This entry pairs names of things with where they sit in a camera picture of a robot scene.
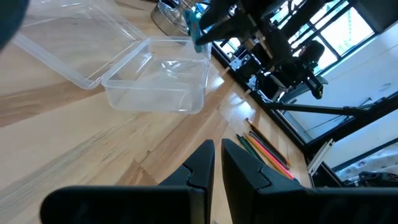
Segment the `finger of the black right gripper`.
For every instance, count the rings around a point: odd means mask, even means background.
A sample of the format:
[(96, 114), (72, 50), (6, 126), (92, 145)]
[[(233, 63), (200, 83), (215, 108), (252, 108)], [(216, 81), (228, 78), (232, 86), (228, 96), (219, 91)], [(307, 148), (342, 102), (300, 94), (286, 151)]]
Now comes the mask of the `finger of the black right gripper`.
[(233, 37), (245, 37), (252, 32), (252, 25), (246, 21), (228, 20), (214, 25), (206, 34), (196, 41), (196, 45), (204, 45), (213, 41), (226, 40)]
[[(227, 18), (233, 6), (238, 8), (238, 12)], [(210, 0), (207, 11), (202, 15), (199, 26), (201, 29), (214, 30), (244, 30), (246, 28), (245, 19), (246, 0)]]

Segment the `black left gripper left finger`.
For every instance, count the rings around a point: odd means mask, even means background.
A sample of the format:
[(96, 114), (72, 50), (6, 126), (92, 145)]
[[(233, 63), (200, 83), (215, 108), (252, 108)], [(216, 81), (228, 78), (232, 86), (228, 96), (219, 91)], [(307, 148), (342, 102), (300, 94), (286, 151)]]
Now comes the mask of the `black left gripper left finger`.
[(47, 195), (42, 224), (210, 224), (215, 145), (204, 141), (158, 185), (69, 186)]

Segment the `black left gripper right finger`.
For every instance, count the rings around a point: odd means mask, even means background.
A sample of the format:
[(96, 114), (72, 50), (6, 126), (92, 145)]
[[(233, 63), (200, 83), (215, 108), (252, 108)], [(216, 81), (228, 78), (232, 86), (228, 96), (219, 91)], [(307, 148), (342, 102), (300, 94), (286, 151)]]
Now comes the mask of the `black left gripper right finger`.
[(221, 161), (233, 224), (398, 224), (396, 188), (308, 189), (230, 139)]

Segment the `pink pencil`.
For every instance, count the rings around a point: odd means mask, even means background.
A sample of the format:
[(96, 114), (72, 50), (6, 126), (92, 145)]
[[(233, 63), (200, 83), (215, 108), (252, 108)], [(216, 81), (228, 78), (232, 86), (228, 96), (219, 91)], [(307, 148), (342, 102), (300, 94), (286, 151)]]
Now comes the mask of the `pink pencil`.
[(253, 137), (248, 134), (244, 134), (249, 142), (285, 177), (294, 180), (295, 177), (280, 163), (278, 162), (269, 152), (265, 150)]

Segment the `dark wooden pencil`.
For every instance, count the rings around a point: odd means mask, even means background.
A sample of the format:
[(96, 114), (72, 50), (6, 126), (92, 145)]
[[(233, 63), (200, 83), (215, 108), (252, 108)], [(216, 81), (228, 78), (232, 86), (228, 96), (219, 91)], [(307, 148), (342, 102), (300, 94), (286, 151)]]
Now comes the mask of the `dark wooden pencil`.
[(276, 160), (278, 162), (280, 162), (282, 164), (283, 167), (285, 167), (287, 170), (290, 169), (287, 161), (273, 148), (271, 148), (270, 145), (268, 145), (267, 143), (265, 143), (263, 140), (260, 139), (260, 137), (254, 132), (254, 131), (250, 131), (249, 135), (251, 137), (253, 137), (255, 140), (257, 140), (259, 142), (259, 144), (264, 147), (264, 149), (266, 151), (268, 151), (272, 156), (274, 156), (276, 158)]
[(265, 143), (267, 143), (268, 145), (271, 146), (271, 148), (273, 148), (274, 150), (276, 150), (288, 163), (289, 167), (290, 167), (290, 162), (286, 159), (285, 156), (283, 156), (279, 150), (276, 149), (276, 147), (273, 146), (273, 144), (265, 137), (265, 135), (262, 134), (262, 132), (249, 120), (249, 118), (245, 119), (245, 122), (247, 122), (247, 124), (249, 125), (249, 127), (251, 128), (251, 131), (254, 131), (261, 140), (263, 140)]

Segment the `green pencil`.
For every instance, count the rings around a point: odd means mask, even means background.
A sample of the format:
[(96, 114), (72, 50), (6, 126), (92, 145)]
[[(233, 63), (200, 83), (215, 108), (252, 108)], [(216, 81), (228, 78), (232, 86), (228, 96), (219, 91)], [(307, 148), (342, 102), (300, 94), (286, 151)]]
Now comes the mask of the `green pencil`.
[(244, 146), (245, 150), (247, 150), (247, 152), (250, 153), (250, 155), (258, 159), (259, 161), (264, 162), (259, 156), (259, 154), (252, 148), (250, 143), (243, 136), (236, 134), (236, 137), (238, 141)]

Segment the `clear plastic supply box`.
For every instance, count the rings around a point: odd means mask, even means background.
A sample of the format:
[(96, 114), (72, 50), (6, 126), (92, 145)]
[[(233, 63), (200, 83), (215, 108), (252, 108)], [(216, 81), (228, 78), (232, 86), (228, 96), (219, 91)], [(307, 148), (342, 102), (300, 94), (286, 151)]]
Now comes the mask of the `clear plastic supply box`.
[(211, 45), (147, 36), (109, 0), (32, 0), (14, 43), (76, 86), (103, 86), (123, 111), (197, 113)]

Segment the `white shade silver table lamp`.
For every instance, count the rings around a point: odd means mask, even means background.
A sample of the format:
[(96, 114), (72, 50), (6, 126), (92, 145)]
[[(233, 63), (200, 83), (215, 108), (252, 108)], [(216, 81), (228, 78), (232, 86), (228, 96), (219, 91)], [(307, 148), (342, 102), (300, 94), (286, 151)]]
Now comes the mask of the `white shade silver table lamp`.
[(155, 8), (150, 13), (151, 19), (155, 25), (166, 35), (169, 36), (187, 36), (187, 23), (183, 16), (183, 8), (169, 6), (162, 0), (159, 0)]

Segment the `black aluminium table frame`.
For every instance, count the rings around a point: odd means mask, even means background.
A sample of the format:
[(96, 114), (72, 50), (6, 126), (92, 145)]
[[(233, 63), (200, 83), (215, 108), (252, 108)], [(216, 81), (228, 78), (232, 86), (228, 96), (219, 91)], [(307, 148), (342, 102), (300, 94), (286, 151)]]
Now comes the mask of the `black aluminium table frame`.
[[(306, 163), (312, 162), (317, 154), (325, 152), (322, 147), (324, 144), (328, 144), (329, 140), (334, 140), (336, 142), (340, 141), (389, 113), (398, 110), (398, 91), (388, 97), (383, 97), (380, 100), (377, 100), (375, 103), (359, 107), (345, 106), (342, 108), (336, 108), (267, 101), (262, 93), (255, 89), (254, 85), (249, 85), (244, 81), (243, 76), (237, 72), (237, 68), (233, 65), (233, 61), (227, 57), (216, 43), (212, 44), (212, 56), (214, 56), (217, 61), (227, 69), (227, 73), (244, 91), (249, 92), (249, 96), (300, 149)], [(304, 142), (303, 138), (299, 136), (299, 133), (293, 129), (291, 124), (288, 123), (287, 119), (282, 117), (282, 111), (333, 114), (338, 116), (347, 116), (349, 119), (321, 136), (309, 142)]]

